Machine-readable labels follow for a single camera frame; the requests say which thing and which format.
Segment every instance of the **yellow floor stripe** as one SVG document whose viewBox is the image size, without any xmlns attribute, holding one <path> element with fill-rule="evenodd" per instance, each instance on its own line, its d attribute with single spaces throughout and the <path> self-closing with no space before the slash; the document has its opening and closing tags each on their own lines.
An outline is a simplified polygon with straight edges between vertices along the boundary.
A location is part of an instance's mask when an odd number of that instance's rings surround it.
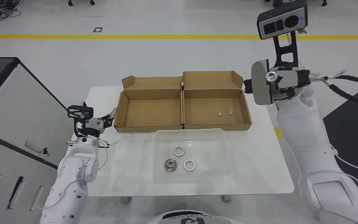
<svg viewBox="0 0 358 224">
<path fill-rule="evenodd" d="M 284 135 L 282 134 L 282 131 L 280 128 L 275 128 L 275 132 L 278 138 L 283 138 Z"/>
<path fill-rule="evenodd" d="M 300 40 L 358 40 L 358 35 L 298 35 Z M 0 34 L 0 39 L 215 39 L 259 40 L 256 34 Z"/>
</svg>

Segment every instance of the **open cardboard box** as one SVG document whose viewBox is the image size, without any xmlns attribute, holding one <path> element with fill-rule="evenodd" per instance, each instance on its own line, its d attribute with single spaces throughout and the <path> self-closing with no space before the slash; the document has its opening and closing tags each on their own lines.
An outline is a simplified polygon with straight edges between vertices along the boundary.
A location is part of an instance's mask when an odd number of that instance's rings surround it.
<svg viewBox="0 0 358 224">
<path fill-rule="evenodd" d="M 182 77 L 134 77 L 122 80 L 114 127 L 118 132 L 182 129 Z"/>
<path fill-rule="evenodd" d="M 234 71 L 184 72 L 183 82 L 185 129 L 247 130 L 251 126 L 241 89 L 243 78 Z"/>
</svg>

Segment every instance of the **screw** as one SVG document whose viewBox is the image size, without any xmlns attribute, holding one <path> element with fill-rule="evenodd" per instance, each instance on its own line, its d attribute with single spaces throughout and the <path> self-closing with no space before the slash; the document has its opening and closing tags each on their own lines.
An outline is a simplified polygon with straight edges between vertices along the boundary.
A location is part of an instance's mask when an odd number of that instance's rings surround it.
<svg viewBox="0 0 358 224">
<path fill-rule="evenodd" d="M 278 75 L 276 72 L 269 72 L 266 74 L 266 81 L 267 82 L 275 82 L 278 78 Z"/>
</svg>

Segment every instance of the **white floor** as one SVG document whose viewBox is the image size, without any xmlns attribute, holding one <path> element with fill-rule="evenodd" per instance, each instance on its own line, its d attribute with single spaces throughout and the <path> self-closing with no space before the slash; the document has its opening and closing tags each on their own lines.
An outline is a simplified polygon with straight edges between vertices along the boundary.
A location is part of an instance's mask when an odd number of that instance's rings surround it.
<svg viewBox="0 0 358 224">
<path fill-rule="evenodd" d="M 358 34 L 358 2 L 309 2 L 309 34 Z M 22 15 L 0 22 L 7 34 L 256 34 L 257 15 L 270 7 L 261 0 L 24 0 Z M 356 40 L 300 40 L 299 58 L 315 72 L 356 72 Z M 0 39 L 1 57 L 19 57 L 66 106 L 84 100 L 93 86 L 119 86 L 135 76 L 180 76 L 192 70 L 235 70 L 249 78 L 251 64 L 275 62 L 271 40 L 28 40 Z M 338 82 L 351 94 L 357 84 Z M 344 100 L 315 83 L 322 116 Z M 269 109 L 275 125 L 275 111 Z M 298 171 L 280 139 L 294 183 Z M 197 209 L 247 224 L 316 223 L 297 191 L 287 195 L 217 197 L 144 197 L 122 205 L 120 198 L 90 198 L 81 223 L 146 223 L 173 209 Z"/>
</svg>

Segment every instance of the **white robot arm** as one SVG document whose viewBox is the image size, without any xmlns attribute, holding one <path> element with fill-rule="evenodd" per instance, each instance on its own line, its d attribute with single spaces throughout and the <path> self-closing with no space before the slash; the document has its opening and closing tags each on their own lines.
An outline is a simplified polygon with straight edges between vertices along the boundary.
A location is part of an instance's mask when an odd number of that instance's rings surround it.
<svg viewBox="0 0 358 224">
<path fill-rule="evenodd" d="M 42 208 L 40 224 L 78 223 L 88 197 L 87 183 L 95 180 L 98 170 L 107 161 L 98 168 L 98 148 L 99 142 L 102 142 L 98 136 L 111 126 L 117 108 L 102 118 L 93 118 L 93 108 L 84 103 L 83 106 L 70 106 L 68 111 L 69 117 L 75 120 L 75 134 L 78 138 L 70 142 L 69 152 L 58 166 L 57 179 Z M 82 123 L 81 132 L 77 123 Z"/>
<path fill-rule="evenodd" d="M 315 219 L 322 223 L 358 222 L 358 188 L 335 160 L 313 90 L 305 87 L 297 97 L 275 104 L 277 122 L 299 168 L 300 195 L 312 207 L 335 214 L 314 209 Z"/>
<path fill-rule="evenodd" d="M 299 168 L 300 195 L 315 208 L 314 217 L 322 223 L 358 223 L 358 188 L 335 160 L 337 152 L 331 149 L 313 91 L 309 88 L 312 82 L 322 81 L 340 96 L 358 102 L 357 98 L 328 82 L 333 78 L 358 82 L 358 78 L 347 76 L 345 72 L 333 77 L 318 77 L 319 74 L 299 68 L 295 32 L 307 24 L 305 1 L 295 1 L 258 16 L 260 38 L 274 40 L 276 63 L 273 68 L 269 67 L 267 59 L 254 63 L 251 79 L 244 81 L 245 93 L 253 94 L 256 104 L 276 104 L 278 124 Z M 288 33 L 289 45 L 280 46 L 278 36 Z M 293 56 L 291 62 L 283 61 L 286 54 Z"/>
</svg>

